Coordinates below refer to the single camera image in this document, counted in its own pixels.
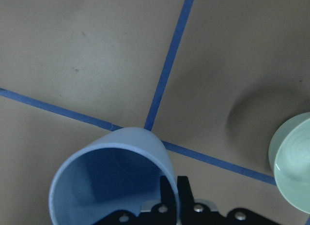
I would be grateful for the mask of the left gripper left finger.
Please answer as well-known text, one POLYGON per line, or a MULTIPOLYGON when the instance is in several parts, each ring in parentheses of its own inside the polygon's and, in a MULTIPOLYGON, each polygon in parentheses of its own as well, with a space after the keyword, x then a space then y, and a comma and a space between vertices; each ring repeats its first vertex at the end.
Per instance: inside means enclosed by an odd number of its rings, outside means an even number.
POLYGON ((175 225, 177 206, 168 179, 160 177, 160 202, 148 207, 150 210, 134 215, 128 210, 116 210, 96 223, 98 225, 175 225))

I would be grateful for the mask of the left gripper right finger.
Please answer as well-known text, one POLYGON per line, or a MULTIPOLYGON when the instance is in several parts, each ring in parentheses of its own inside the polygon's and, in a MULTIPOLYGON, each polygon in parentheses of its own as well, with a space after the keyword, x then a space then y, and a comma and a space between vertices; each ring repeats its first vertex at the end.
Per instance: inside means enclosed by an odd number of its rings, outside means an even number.
POLYGON ((226 216, 212 202, 195 201, 186 176, 177 178, 180 219, 183 225, 276 225, 277 223, 245 208, 235 208, 226 216))

